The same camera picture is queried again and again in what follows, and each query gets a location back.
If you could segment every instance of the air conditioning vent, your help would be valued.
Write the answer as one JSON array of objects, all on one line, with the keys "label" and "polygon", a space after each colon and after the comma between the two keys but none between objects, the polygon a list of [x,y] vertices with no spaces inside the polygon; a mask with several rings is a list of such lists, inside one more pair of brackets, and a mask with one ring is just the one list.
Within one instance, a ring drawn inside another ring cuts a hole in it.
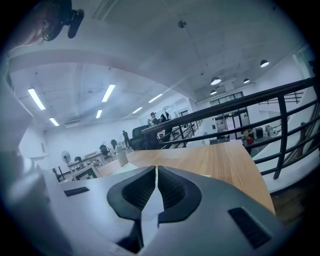
[{"label": "air conditioning vent", "polygon": [[72,120],[72,121],[68,121],[65,122],[64,125],[66,128],[73,128],[73,127],[77,127],[80,124],[80,119],[78,120]]}]

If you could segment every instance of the wooden table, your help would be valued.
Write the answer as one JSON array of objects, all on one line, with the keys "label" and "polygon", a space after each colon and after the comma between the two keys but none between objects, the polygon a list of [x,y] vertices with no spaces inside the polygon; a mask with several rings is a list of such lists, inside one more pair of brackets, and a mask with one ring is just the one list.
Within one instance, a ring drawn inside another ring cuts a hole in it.
[{"label": "wooden table", "polygon": [[[275,214],[267,186],[241,141],[162,150],[141,150],[127,154],[137,167],[168,166],[225,181],[265,206]],[[120,168],[115,160],[99,168],[108,176]]]}]

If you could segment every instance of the white wall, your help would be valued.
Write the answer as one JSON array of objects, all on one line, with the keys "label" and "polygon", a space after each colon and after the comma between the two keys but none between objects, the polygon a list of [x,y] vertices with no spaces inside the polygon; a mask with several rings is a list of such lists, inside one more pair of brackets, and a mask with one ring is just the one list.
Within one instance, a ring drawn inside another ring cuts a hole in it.
[{"label": "white wall", "polygon": [[140,126],[139,120],[130,119],[114,123],[101,123],[75,128],[56,127],[45,132],[49,167],[62,165],[62,172],[68,172],[67,164],[61,159],[61,153],[68,151],[73,162],[75,157],[83,158],[92,152],[100,152],[100,145],[105,144],[111,148],[111,140],[123,141],[122,131],[125,130],[132,138],[132,130]]},{"label": "white wall", "polygon": [[[266,72],[255,81],[255,85],[252,87],[252,90],[244,90],[243,95],[246,96],[252,93],[262,92],[274,87],[283,86],[303,79],[303,74],[299,66],[296,64],[294,58],[289,57],[287,59],[284,59],[283,61],[280,61],[278,64],[269,69],[268,72]],[[270,111],[268,109],[268,105],[266,106],[265,104],[254,104],[247,107],[251,124],[265,119],[265,116],[261,115],[261,110],[264,107],[266,111]],[[288,107],[291,109],[296,108],[297,104],[289,104]]]},{"label": "white wall", "polygon": [[19,144],[19,151],[22,156],[33,159],[38,165],[47,170],[48,167],[48,147],[43,130],[38,123],[33,120],[25,131]]}]

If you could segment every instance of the white ceiling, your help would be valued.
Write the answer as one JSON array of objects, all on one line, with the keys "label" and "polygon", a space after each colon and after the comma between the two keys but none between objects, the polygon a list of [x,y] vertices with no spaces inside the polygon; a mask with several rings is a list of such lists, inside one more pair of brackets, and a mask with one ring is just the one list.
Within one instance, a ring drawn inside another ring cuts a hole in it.
[{"label": "white ceiling", "polygon": [[[62,122],[94,120],[109,83],[118,87],[103,109],[108,118],[126,117],[168,88],[201,101],[210,97],[212,77],[222,79],[218,93],[242,87],[244,78],[254,82],[305,43],[271,1],[72,3],[85,11],[74,39],[62,31],[52,42],[16,50],[10,62],[13,85],[27,108],[34,107],[27,103],[27,88],[34,84],[45,106],[52,106],[50,114]],[[179,20],[187,22],[185,29],[178,28]],[[270,65],[261,68],[262,59]],[[44,118],[39,109],[30,111]]]},{"label": "white ceiling", "polygon": [[[161,93],[169,93],[165,86],[145,77],[93,64],[33,66],[10,76],[16,96],[44,129],[54,127],[50,117],[60,125],[74,120],[89,124],[133,118],[139,114],[132,114],[137,108],[144,107]],[[116,86],[107,102],[102,102],[110,84]],[[35,89],[46,110],[38,108],[29,88]],[[102,110],[100,119],[96,119],[98,110]]]}]

